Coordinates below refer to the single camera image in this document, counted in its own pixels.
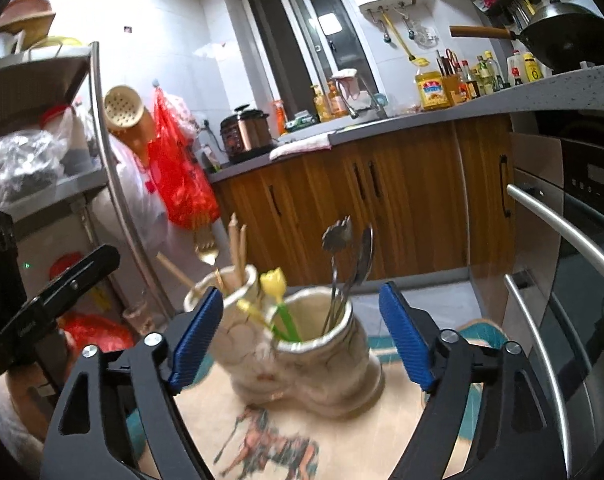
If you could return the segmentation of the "person's left hand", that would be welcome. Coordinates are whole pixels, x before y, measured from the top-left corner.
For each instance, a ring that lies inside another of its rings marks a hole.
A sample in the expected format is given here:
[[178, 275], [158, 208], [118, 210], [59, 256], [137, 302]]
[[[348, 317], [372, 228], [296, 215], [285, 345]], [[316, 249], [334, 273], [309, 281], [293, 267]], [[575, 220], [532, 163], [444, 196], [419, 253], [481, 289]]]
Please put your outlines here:
[[32, 436], [44, 442], [55, 411], [55, 402], [52, 396], [43, 396], [50, 388], [42, 369], [33, 363], [21, 370], [10, 370], [6, 384], [12, 406], [22, 424]]

